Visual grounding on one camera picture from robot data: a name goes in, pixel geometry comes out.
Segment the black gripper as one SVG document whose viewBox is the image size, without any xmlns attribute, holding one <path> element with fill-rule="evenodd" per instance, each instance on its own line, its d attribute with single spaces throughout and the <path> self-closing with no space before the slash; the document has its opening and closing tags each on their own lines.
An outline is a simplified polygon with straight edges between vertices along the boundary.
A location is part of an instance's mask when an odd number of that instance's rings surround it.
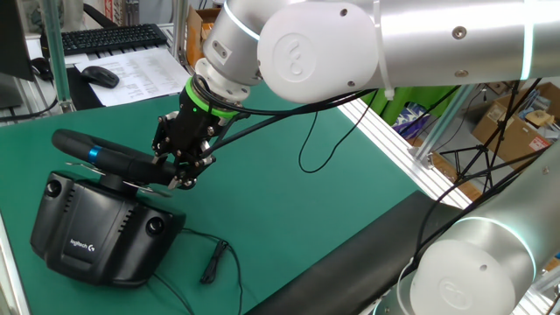
<svg viewBox="0 0 560 315">
<path fill-rule="evenodd" d="M 198 176 L 216 161 L 209 153 L 207 140 L 219 135 L 230 120 L 208 113 L 187 92 L 182 92 L 179 111 L 161 115 L 157 122 L 151 145 L 154 151 L 152 163 L 161 165 L 172 153 L 175 173 L 168 188 L 194 188 Z"/>
</svg>

